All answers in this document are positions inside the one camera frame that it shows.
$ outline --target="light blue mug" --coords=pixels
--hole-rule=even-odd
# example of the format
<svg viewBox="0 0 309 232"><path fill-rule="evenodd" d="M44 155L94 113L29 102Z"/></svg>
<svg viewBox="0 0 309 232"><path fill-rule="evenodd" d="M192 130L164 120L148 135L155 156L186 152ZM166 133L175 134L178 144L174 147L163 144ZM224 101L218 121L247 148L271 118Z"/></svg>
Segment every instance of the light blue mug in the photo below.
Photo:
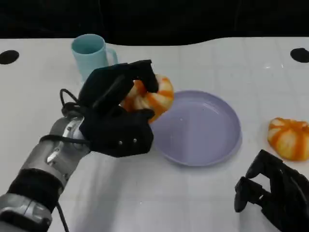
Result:
<svg viewBox="0 0 309 232"><path fill-rule="evenodd" d="M107 48L104 39L99 35L85 34L78 36L72 42L71 48L83 82L94 69L110 65L107 61L107 52L112 54L114 64L118 63L116 52Z"/></svg>

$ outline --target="table surface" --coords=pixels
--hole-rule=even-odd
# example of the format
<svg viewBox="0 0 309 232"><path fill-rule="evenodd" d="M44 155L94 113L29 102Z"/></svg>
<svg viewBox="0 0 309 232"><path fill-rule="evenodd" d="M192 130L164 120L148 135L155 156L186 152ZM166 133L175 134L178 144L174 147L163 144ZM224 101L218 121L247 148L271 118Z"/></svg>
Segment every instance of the table surface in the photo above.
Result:
<svg viewBox="0 0 309 232"><path fill-rule="evenodd" d="M0 66L0 192L5 193L39 138L61 117L59 90L76 95L80 75L72 39L0 40L0 52L20 58ZM154 149L121 159L91 153L79 164L60 203L71 232L275 232L257 205L234 212L234 186L260 149L277 116L309 119L309 64L290 57L309 38L224 38L186 46L118 46L119 62L152 59L175 90L215 94L237 112L240 151L224 163L187 168ZM309 177L309 163L286 162ZM255 181L269 190L269 181ZM57 211L51 232L64 231Z"/></svg>

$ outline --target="purple plate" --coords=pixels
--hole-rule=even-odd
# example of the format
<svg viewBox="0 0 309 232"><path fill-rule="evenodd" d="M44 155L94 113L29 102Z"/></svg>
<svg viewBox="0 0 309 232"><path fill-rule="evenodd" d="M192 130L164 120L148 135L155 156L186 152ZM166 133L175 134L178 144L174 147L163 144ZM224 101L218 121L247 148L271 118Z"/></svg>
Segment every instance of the purple plate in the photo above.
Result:
<svg viewBox="0 0 309 232"><path fill-rule="evenodd" d="M175 93L173 106L151 127L155 148L168 159L188 166L221 162L241 145L235 111L225 101L205 92Z"/></svg>

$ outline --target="orange striped pumpkin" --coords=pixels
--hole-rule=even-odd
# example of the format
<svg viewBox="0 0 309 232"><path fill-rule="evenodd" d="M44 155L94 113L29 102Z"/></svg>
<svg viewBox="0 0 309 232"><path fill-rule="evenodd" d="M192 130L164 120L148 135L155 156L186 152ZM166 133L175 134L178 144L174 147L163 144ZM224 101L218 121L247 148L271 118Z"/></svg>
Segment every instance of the orange striped pumpkin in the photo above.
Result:
<svg viewBox="0 0 309 232"><path fill-rule="evenodd" d="M303 161L309 158L309 124L277 117L268 127L268 142L283 158Z"/></svg>
<svg viewBox="0 0 309 232"><path fill-rule="evenodd" d="M134 86L122 101L121 106L131 112L139 109L152 109L155 113L150 122L155 121L161 114L167 111L174 100L174 90L171 82L166 76L155 75L159 90L157 93L149 93L140 80L134 82Z"/></svg>

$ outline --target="black glove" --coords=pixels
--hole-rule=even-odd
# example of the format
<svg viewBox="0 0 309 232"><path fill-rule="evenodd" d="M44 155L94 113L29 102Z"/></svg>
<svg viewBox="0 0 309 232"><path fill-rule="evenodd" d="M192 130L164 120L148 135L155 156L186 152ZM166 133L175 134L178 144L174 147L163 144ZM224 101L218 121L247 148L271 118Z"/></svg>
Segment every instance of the black glove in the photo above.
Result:
<svg viewBox="0 0 309 232"><path fill-rule="evenodd" d="M80 126L83 136L91 141L90 150L113 157L149 152L154 135L148 120L154 116L149 109L128 113L120 106L105 117L86 116Z"/></svg>
<svg viewBox="0 0 309 232"><path fill-rule="evenodd" d="M131 64L123 63L94 70L86 80L75 101L63 104L63 115L82 114L80 131L90 150L113 157L147 153L154 135L148 124L155 114L144 109L127 112L120 102L132 89L133 80L141 80L148 92L158 91L158 82L151 67L151 60Z"/></svg>
<svg viewBox="0 0 309 232"><path fill-rule="evenodd" d="M259 174L270 179L271 192L250 180ZM262 213L280 231L309 231L309 181L270 153L259 152L235 191L236 212L251 202L261 206Z"/></svg>

